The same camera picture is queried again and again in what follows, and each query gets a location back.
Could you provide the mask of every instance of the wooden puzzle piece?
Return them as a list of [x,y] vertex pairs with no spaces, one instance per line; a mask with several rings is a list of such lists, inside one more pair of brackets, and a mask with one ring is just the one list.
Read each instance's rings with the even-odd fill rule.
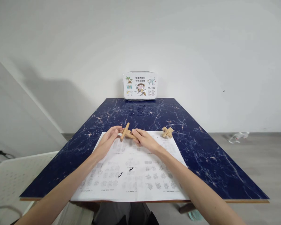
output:
[[122,136],[120,138],[121,142],[123,142],[123,139],[124,139],[125,136],[128,137],[128,138],[132,138],[132,139],[138,140],[134,135],[130,134],[131,130],[128,130],[129,125],[130,125],[130,123],[127,123],[125,129],[123,130],[123,132],[121,132],[122,133]]
[[170,128],[166,128],[166,127],[164,127],[163,129],[162,129],[162,131],[163,131],[163,134],[162,134],[162,137],[164,137],[164,138],[166,138],[167,136],[169,137],[169,138],[172,138],[173,137],[173,135],[172,135],[172,132],[174,131],[171,127]]

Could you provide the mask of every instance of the white paper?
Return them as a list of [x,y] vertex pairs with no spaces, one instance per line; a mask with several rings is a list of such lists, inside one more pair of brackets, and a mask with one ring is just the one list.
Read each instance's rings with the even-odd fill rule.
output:
[[[163,138],[162,131],[148,133],[186,166],[174,138]],[[124,138],[123,142],[119,138],[114,141],[106,157],[96,165],[71,198],[72,201],[114,202],[176,199],[189,198],[156,155],[144,147],[138,147],[128,138]]]

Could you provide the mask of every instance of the cartoon box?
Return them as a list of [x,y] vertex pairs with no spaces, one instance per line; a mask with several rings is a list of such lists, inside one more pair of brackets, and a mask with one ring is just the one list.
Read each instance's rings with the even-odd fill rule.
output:
[[148,100],[157,98],[158,77],[154,72],[129,72],[123,77],[124,98]]

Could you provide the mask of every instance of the cartoon character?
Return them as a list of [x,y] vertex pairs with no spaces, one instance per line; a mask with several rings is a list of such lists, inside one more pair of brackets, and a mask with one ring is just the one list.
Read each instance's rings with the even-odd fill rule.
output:
[[136,89],[137,89],[137,95],[138,96],[143,96],[143,95],[146,96],[146,92],[144,91],[144,87],[145,87],[145,85],[143,83],[139,83],[137,85]]

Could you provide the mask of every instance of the gray floor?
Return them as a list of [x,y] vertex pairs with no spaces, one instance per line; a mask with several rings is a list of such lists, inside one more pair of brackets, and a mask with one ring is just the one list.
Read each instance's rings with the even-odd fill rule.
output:
[[[231,158],[270,197],[270,204],[230,204],[247,224],[281,225],[281,133],[251,133],[247,140],[230,144],[223,134],[210,134]],[[181,215],[177,203],[149,203],[160,223],[208,224],[192,222]]]

